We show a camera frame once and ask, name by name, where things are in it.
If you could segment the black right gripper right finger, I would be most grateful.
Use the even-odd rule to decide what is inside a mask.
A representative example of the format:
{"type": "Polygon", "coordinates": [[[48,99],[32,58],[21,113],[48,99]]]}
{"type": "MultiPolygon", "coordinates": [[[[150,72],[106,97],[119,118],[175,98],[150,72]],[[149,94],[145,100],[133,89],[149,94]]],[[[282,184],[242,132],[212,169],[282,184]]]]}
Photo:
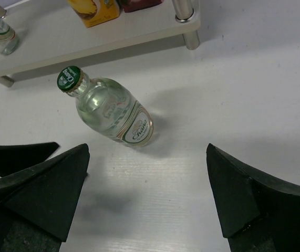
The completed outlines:
{"type": "Polygon", "coordinates": [[[300,186],[209,144],[209,181],[231,251],[300,251],[300,186]]]}

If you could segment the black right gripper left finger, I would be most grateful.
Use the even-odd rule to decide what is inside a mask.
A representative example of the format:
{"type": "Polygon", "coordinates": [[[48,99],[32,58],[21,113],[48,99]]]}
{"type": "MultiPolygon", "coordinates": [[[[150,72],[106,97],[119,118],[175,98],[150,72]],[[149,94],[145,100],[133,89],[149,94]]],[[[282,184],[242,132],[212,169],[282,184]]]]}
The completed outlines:
{"type": "Polygon", "coordinates": [[[59,251],[67,240],[89,148],[80,144],[47,161],[0,177],[0,251],[59,251]]]}

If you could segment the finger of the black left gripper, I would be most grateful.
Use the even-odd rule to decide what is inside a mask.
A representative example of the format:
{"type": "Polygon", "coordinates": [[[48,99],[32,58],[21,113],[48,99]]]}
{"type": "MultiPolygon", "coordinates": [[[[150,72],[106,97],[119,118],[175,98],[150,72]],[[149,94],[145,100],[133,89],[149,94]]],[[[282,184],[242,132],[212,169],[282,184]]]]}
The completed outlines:
{"type": "Polygon", "coordinates": [[[47,161],[57,149],[56,142],[0,145],[0,177],[20,172],[47,161]]]}

